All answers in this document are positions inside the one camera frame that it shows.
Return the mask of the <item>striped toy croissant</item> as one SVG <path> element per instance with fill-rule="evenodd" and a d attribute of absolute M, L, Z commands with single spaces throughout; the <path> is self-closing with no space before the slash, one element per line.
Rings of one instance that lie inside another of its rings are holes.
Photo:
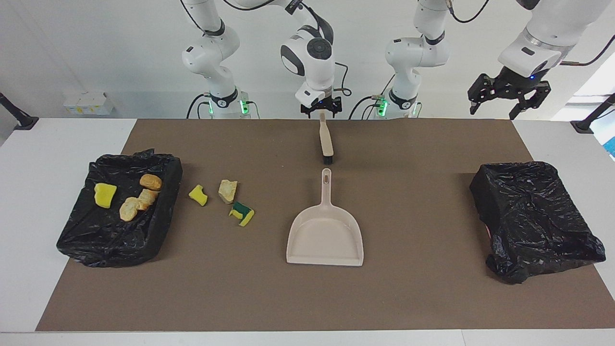
<path fill-rule="evenodd" d="M 125 222 L 130 222 L 136 217 L 140 208 L 140 200 L 136 197 L 129 197 L 123 202 L 120 207 L 120 219 Z"/>

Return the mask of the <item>yellow and green sponge piece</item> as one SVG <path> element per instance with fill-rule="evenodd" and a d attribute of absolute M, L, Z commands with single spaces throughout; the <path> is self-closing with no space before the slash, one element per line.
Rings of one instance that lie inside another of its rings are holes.
<path fill-rule="evenodd" d="M 246 226 L 255 215 L 255 211 L 251 207 L 236 201 L 233 203 L 228 215 L 237 218 L 240 226 Z"/>

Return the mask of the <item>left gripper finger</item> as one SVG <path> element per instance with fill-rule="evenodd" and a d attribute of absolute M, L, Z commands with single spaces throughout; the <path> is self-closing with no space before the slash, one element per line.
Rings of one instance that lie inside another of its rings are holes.
<path fill-rule="evenodd" d="M 489 77 L 487 74 L 481 73 L 468 88 L 469 112 L 471 115 L 476 114 L 481 104 L 494 100 L 498 96 L 495 88 L 496 81 L 496 77 Z"/>
<path fill-rule="evenodd" d="M 527 92 L 534 91 L 534 94 L 529 99 L 525 98 L 526 92 L 520 91 L 518 95 L 518 103 L 512 108 L 509 113 L 509 119 L 514 120 L 521 112 L 525 112 L 528 109 L 536 109 L 539 108 L 543 101 L 548 97 L 552 88 L 549 82 L 540 82 L 536 86 L 534 86 L 531 90 L 527 90 Z"/>

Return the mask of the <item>beige hand brush black bristles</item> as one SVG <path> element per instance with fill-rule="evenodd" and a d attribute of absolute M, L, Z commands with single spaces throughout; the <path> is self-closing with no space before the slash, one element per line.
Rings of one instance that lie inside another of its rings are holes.
<path fill-rule="evenodd" d="M 325 111 L 321 110 L 319 114 L 319 136 L 321 144 L 321 153 L 323 157 L 323 164 L 330 166 L 333 163 L 334 151 L 332 147 L 332 138 L 329 131 L 329 127 L 326 123 Z"/>

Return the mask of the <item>small yellow sponge piece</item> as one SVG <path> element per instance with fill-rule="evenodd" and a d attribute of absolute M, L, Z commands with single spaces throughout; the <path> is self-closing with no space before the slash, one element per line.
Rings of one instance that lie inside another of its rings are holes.
<path fill-rule="evenodd" d="M 188 196 L 198 205 L 204 207 L 208 202 L 208 195 L 204 192 L 204 187 L 202 185 L 196 185 L 189 193 Z"/>

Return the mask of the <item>white electrical outlet box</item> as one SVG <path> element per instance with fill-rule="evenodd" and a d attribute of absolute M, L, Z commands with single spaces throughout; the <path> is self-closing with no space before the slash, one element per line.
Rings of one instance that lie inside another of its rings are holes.
<path fill-rule="evenodd" d="M 63 107 L 72 115 L 111 115 L 115 109 L 105 92 L 68 93 L 64 95 Z"/>

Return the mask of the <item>bin lined with black bag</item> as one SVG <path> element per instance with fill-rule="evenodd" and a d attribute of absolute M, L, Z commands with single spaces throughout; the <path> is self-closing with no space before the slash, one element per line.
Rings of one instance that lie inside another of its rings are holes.
<path fill-rule="evenodd" d="M 140 177 L 146 173 L 162 179 L 160 195 L 132 221 L 122 221 L 120 206 L 140 194 Z M 130 267 L 155 258 L 171 227 L 182 175 L 180 158 L 156 154 L 153 149 L 99 157 L 89 164 L 84 186 L 57 240 L 57 250 L 88 267 Z M 117 186 L 109 210 L 95 204 L 96 183 Z"/>
<path fill-rule="evenodd" d="M 543 161 L 480 166 L 469 189 L 486 226 L 486 265 L 507 284 L 606 261 L 555 166 Z"/>

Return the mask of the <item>yellow sponge chunk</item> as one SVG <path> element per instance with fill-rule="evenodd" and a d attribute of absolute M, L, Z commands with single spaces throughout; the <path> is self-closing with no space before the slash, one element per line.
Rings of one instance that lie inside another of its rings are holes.
<path fill-rule="evenodd" d="M 94 186 L 95 204 L 101 208 L 109 210 L 112 200 L 116 194 L 117 186 L 107 183 L 96 183 Z"/>

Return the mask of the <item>beige plastic dustpan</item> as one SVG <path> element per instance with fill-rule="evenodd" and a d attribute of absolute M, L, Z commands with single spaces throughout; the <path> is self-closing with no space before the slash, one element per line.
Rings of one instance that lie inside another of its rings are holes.
<path fill-rule="evenodd" d="M 286 244 L 290 264 L 362 267 L 363 239 L 354 216 L 332 204 L 332 171 L 321 171 L 320 203 L 292 222 Z"/>

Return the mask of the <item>pale stone-like bread chunk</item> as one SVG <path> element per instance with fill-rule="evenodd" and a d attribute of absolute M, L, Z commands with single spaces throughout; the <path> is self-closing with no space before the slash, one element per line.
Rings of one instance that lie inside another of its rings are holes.
<path fill-rule="evenodd" d="M 225 204 L 232 204 L 238 187 L 237 180 L 222 179 L 218 187 L 218 195 Z"/>

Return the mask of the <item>brown table mat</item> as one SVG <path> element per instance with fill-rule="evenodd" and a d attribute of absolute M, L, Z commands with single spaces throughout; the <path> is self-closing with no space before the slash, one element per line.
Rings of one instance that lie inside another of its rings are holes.
<path fill-rule="evenodd" d="M 615 328 L 593 266 L 508 285 L 469 185 L 484 163 L 531 160 L 503 120 L 330 121 L 332 202 L 358 221 L 362 267 L 286 263 L 292 221 L 320 202 L 315 120 L 139 120 L 123 149 L 182 161 L 157 258 L 64 268 L 38 331 Z M 251 207 L 246 226 L 218 195 Z M 202 207 L 188 193 L 202 185 Z"/>

